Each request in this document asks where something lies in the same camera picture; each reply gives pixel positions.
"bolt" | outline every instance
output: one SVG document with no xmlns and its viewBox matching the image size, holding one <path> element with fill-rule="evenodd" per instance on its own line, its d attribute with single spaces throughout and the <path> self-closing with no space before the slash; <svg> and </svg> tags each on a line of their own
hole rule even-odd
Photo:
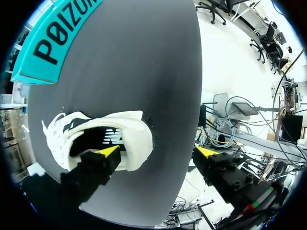
<svg viewBox="0 0 307 230">
<path fill-rule="evenodd" d="M 241 182 L 240 181 L 234 181 L 232 184 L 234 187 L 240 187 Z"/>
<path fill-rule="evenodd" d="M 254 176 L 253 174 L 249 173 L 246 175 L 245 181 L 246 182 L 251 182 L 253 180 Z"/>
<path fill-rule="evenodd" d="M 224 166 L 221 166 L 220 168 L 219 168 L 221 171 L 225 171 L 226 170 L 226 168 L 224 167 Z"/>
</svg>

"white floor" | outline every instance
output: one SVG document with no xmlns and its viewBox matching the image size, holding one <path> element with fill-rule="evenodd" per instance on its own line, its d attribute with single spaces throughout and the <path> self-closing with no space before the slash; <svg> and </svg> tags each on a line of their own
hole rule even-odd
<svg viewBox="0 0 307 230">
<path fill-rule="evenodd" d="M 197 12 L 202 46 L 201 102 L 212 102 L 215 94 L 226 92 L 232 96 L 245 97 L 256 106 L 272 107 L 271 87 L 279 81 L 280 76 L 278 73 L 273 75 L 268 61 L 265 64 L 257 61 L 258 52 L 249 46 L 252 30 L 240 29 L 244 26 L 240 20 L 234 25 L 226 14 L 223 15 L 227 20 L 226 25 L 222 24 L 223 21 L 218 16 L 215 17 L 215 24 L 211 24 L 212 14 L 209 10 L 198 9 Z M 263 115 L 272 118 L 271 113 Z M 252 120 L 259 121 L 262 118 L 258 115 L 253 116 L 250 121 Z M 252 130 L 262 138 L 266 138 L 268 134 L 268 129 L 263 127 L 253 127 Z M 259 153 L 256 149 L 248 151 Z M 233 210 L 232 205 L 226 204 L 213 186 L 205 187 L 197 169 L 187 173 L 178 196 L 187 203 L 198 197 L 200 200 L 213 199 L 213 204 L 203 207 L 213 223 L 228 216 Z M 196 212 L 195 216 L 199 218 L 200 213 Z M 189 214 L 189 217 L 195 218 L 193 214 Z M 184 215 L 182 218 L 189 220 L 189 217 Z M 209 230 L 210 227 L 203 219 L 198 229 Z"/>
</svg>

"desk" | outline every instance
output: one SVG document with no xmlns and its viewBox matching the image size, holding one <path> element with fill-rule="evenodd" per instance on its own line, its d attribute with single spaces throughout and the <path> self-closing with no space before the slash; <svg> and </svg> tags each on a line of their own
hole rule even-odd
<svg viewBox="0 0 307 230">
<path fill-rule="evenodd" d="M 254 33 L 265 35 L 267 33 L 270 21 L 266 20 L 265 17 L 261 15 L 257 10 L 258 2 L 259 1 L 257 1 L 254 6 L 250 6 L 251 5 L 250 1 L 238 4 L 238 8 L 234 9 L 236 13 L 231 18 L 231 20 L 235 22 L 238 18 L 242 17 L 254 28 Z M 280 33 L 279 29 L 278 28 L 275 29 L 275 34 L 274 34 L 275 43 L 278 43 L 277 35 L 279 33 Z"/>
<path fill-rule="evenodd" d="M 142 110 L 151 120 L 154 151 L 137 171 L 115 172 L 81 208 L 124 225 L 160 223 L 180 191 L 191 158 L 201 66 L 192 1 L 103 1 L 75 37 L 58 83 L 31 86 L 28 118 L 37 162 L 57 181 L 66 172 L 47 147 L 42 120 L 49 124 L 61 111 L 97 118 Z"/>
</svg>

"white wall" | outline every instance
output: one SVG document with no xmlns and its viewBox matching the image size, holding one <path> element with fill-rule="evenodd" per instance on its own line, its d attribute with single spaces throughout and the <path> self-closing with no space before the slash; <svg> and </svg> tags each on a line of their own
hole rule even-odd
<svg viewBox="0 0 307 230">
<path fill-rule="evenodd" d="M 34 26 L 37 22 L 37 20 L 42 16 L 42 14 L 51 6 L 52 1 L 51 0 L 45 0 L 43 1 L 38 8 L 33 12 L 31 17 L 28 19 L 28 23 L 31 26 Z"/>
<path fill-rule="evenodd" d="M 305 82 L 307 81 L 307 65 L 299 65 L 295 63 L 293 68 L 287 73 L 288 79 L 294 79 L 295 82 Z"/>
</svg>

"wire bundle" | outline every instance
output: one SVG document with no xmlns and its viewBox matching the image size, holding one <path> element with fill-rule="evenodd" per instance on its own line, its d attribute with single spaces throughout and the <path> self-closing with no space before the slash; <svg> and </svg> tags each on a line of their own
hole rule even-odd
<svg viewBox="0 0 307 230">
<path fill-rule="evenodd" d="M 213 146 L 218 147 L 218 148 L 228 148 L 233 145 L 233 140 L 234 140 L 234 135 L 235 135 L 235 130 L 233 129 L 233 124 L 223 118 L 218 118 L 215 123 L 216 125 L 216 132 L 210 137 L 210 142 Z M 219 138 L 219 128 L 224 127 L 224 125 L 228 125 L 231 130 L 231 134 L 229 136 L 229 141 L 228 142 L 220 142 L 218 141 Z"/>
</svg>

